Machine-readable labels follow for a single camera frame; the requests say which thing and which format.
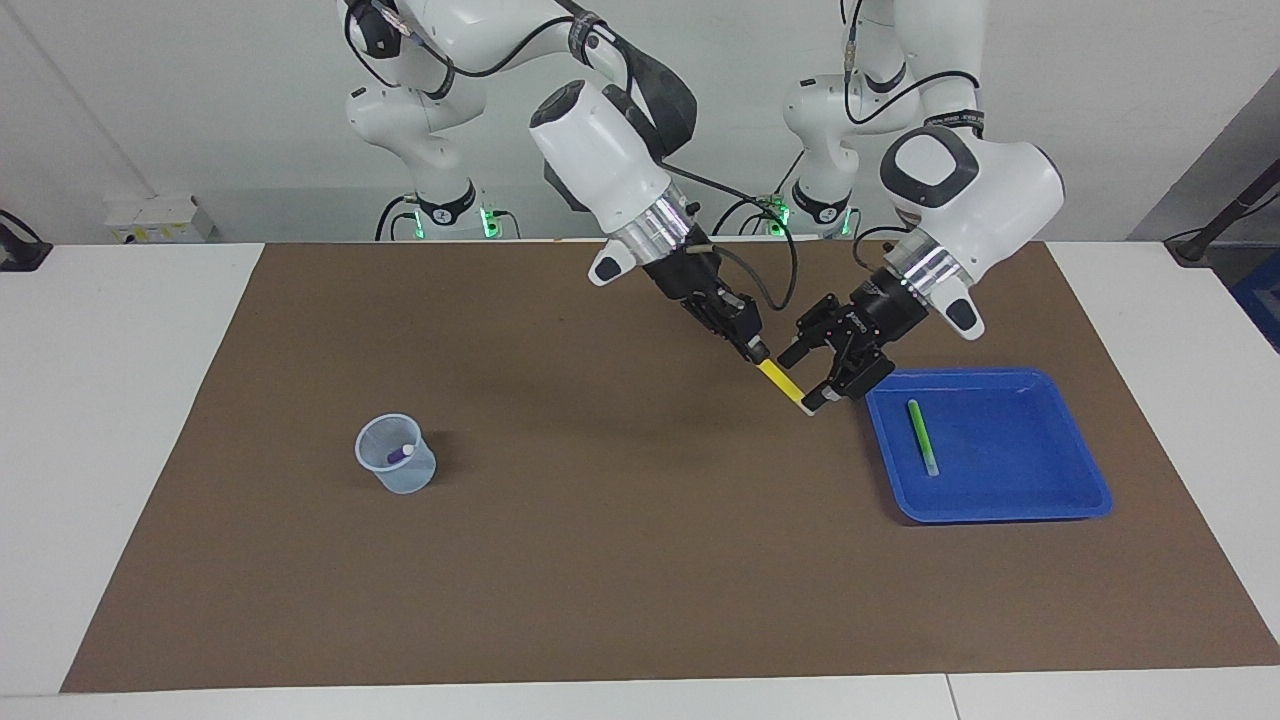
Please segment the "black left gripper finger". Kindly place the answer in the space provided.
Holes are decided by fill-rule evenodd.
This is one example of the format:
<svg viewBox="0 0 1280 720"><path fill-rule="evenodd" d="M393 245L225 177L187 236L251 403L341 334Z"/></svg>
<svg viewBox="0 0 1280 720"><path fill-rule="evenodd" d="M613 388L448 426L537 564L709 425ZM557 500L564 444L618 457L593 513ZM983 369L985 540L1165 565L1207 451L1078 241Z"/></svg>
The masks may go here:
<svg viewBox="0 0 1280 720"><path fill-rule="evenodd" d="M795 338L778 356L778 364L795 368L818 348L831 348L840 357L852 337L851 311L852 306L840 302L836 295L826 295L796 320Z"/></svg>
<svg viewBox="0 0 1280 720"><path fill-rule="evenodd" d="M800 400L800 406L809 413L842 398L864 398L896 369L874 342L865 345L850 340L831 347L833 357L827 377Z"/></svg>

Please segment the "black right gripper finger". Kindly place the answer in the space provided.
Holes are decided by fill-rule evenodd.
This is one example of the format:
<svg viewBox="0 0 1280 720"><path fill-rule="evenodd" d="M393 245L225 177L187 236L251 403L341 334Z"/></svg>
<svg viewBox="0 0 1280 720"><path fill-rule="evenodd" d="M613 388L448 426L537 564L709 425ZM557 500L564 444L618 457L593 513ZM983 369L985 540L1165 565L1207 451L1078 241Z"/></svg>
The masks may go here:
<svg viewBox="0 0 1280 720"><path fill-rule="evenodd" d="M742 359L755 366L765 361L765 342L760 337L763 324L755 305L703 305L700 311L709 329L726 340Z"/></svg>
<svg viewBox="0 0 1280 720"><path fill-rule="evenodd" d="M722 336L748 363L764 363L771 351L760 336L760 313L750 295L722 291Z"/></svg>

